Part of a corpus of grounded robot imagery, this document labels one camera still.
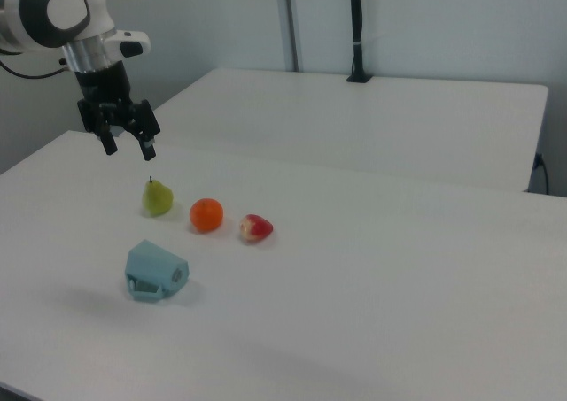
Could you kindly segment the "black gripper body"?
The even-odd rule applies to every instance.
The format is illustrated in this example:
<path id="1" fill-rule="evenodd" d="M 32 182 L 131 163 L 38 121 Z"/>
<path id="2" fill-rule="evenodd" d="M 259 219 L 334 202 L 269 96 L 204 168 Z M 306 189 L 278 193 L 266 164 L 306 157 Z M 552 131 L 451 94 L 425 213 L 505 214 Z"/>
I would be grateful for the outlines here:
<path id="1" fill-rule="evenodd" d="M 159 132 L 159 123 L 149 102 L 135 103 L 122 62 L 102 70 L 75 73 L 83 99 L 77 102 L 85 129 L 103 143 L 113 140 L 112 129 L 120 127 L 138 141 L 149 142 Z"/>

